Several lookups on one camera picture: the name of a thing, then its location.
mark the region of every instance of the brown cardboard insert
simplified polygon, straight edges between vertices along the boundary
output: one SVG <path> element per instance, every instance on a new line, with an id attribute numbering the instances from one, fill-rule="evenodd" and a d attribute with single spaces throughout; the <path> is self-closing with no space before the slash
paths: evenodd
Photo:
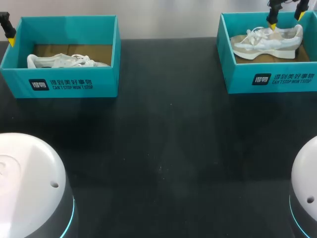
<path id="1" fill-rule="evenodd" d="M 35 45 L 33 54 L 52 57 L 57 54 L 88 56 L 96 62 L 111 65 L 112 45 Z"/>
<path id="2" fill-rule="evenodd" d="M 268 54 L 259 55 L 253 60 L 243 59 L 236 55 L 234 56 L 237 63 L 310 62 L 303 45 L 301 45 L 297 51 L 295 59 L 280 59 Z"/>

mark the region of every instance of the teal shoe box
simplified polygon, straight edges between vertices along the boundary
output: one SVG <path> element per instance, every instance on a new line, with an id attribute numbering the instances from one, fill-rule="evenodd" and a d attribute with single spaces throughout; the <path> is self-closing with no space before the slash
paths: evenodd
<path id="1" fill-rule="evenodd" d="M 121 40 L 116 16 L 22 17 L 0 71 L 15 98 L 116 97 Z M 35 45 L 112 45 L 110 67 L 27 69 Z"/>
<path id="2" fill-rule="evenodd" d="M 228 93 L 317 91 L 317 15 L 312 11 L 306 12 L 300 22 L 294 12 L 280 12 L 277 24 L 279 28 L 302 25 L 309 62 L 236 62 L 230 38 L 246 35 L 248 29 L 267 27 L 267 15 L 268 12 L 221 14 L 217 49 Z"/>

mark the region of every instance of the black table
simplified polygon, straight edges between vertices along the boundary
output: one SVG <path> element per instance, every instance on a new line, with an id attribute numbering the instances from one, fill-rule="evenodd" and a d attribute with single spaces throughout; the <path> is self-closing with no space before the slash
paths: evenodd
<path id="1" fill-rule="evenodd" d="M 0 78 L 0 132 L 58 152 L 80 238 L 291 237 L 316 106 L 317 93 L 228 95 L 215 38 L 122 41 L 116 99 L 16 100 Z"/>

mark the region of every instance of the shoe box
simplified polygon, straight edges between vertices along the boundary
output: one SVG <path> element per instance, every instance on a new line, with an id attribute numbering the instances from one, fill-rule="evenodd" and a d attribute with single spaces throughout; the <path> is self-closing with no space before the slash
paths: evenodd
<path id="1" fill-rule="evenodd" d="M 228 93 L 317 91 L 317 15 L 313 11 L 306 12 L 300 22 L 294 12 L 278 15 L 278 28 L 301 24 L 304 29 L 295 59 L 260 55 L 248 60 L 234 55 L 230 38 L 246 35 L 248 29 L 268 26 L 267 15 L 268 12 L 221 14 L 217 49 Z"/>
<path id="2" fill-rule="evenodd" d="M 116 16 L 22 17 L 0 71 L 15 98 L 116 97 L 121 40 Z M 87 55 L 109 67 L 27 68 L 27 56 Z"/>

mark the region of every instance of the shoe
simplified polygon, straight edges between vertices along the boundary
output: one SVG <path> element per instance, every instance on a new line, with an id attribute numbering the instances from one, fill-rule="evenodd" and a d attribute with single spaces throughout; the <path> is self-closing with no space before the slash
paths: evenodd
<path id="1" fill-rule="evenodd" d="M 53 57 L 27 57 L 28 68 L 67 68 L 67 67 L 107 67 L 109 65 L 94 62 L 88 56 L 58 54 Z"/>
<path id="2" fill-rule="evenodd" d="M 234 36 L 230 39 L 234 54 L 253 60 L 262 54 L 283 59 L 294 59 L 295 50 L 303 40 L 303 27 L 296 25 L 290 29 L 257 27 L 247 30 L 247 36 Z"/>

